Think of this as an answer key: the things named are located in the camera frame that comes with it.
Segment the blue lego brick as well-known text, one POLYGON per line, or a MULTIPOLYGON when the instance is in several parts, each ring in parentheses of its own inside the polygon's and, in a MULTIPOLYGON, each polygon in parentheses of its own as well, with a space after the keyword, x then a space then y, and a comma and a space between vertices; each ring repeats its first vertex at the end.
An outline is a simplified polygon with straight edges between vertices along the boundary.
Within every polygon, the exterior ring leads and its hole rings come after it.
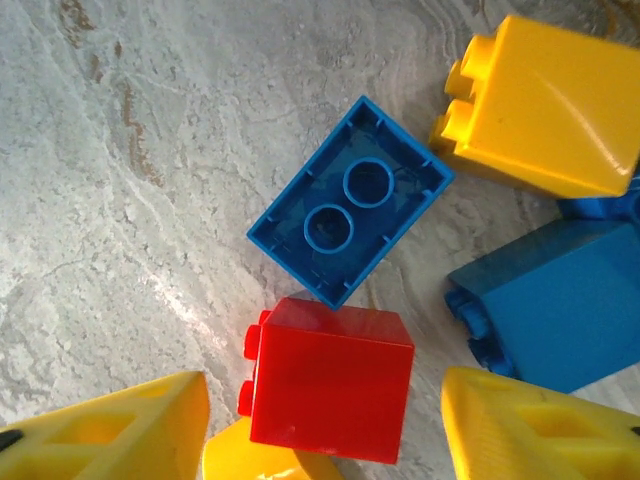
POLYGON ((453 179, 361 96, 247 236, 337 310, 453 179))
POLYGON ((564 218, 622 220, 640 225, 640 167, 620 197, 560 199, 557 205, 564 218))
POLYGON ((489 371, 571 393, 640 362, 640 229, 556 220, 449 273, 489 371))

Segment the yellow lego brick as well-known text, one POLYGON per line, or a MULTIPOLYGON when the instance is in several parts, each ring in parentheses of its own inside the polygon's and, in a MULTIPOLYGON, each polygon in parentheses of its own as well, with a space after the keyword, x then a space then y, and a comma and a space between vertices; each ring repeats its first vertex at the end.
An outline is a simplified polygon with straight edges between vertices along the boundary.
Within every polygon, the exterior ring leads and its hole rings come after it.
POLYGON ((252 442, 250 426, 242 417, 206 442, 203 480, 345 480, 329 456, 252 442))
POLYGON ((640 49, 509 15, 451 67, 430 147, 558 198, 626 193, 640 157, 640 49))

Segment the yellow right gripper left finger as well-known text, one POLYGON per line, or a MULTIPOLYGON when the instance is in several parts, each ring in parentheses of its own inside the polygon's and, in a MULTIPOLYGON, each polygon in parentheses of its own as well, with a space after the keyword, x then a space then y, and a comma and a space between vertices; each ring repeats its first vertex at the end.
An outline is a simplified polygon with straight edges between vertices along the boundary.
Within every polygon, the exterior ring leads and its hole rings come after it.
POLYGON ((0 480, 195 480, 209 424, 200 371, 0 428, 0 480))

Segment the red lego brick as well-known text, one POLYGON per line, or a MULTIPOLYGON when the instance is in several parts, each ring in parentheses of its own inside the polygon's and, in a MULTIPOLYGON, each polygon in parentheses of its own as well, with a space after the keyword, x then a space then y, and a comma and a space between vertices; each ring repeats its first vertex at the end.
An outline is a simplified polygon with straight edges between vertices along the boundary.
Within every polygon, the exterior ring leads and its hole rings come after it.
POLYGON ((394 312, 286 297, 247 329, 237 412, 256 443, 394 464, 414 353, 394 312))

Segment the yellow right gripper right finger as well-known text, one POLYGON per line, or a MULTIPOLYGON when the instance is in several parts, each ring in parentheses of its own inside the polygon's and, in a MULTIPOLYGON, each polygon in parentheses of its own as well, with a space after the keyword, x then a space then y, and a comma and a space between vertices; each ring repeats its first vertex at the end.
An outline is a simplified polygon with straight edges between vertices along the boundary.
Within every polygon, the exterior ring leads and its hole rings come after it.
POLYGON ((457 480, 640 480, 640 416, 468 367, 441 413, 457 480))

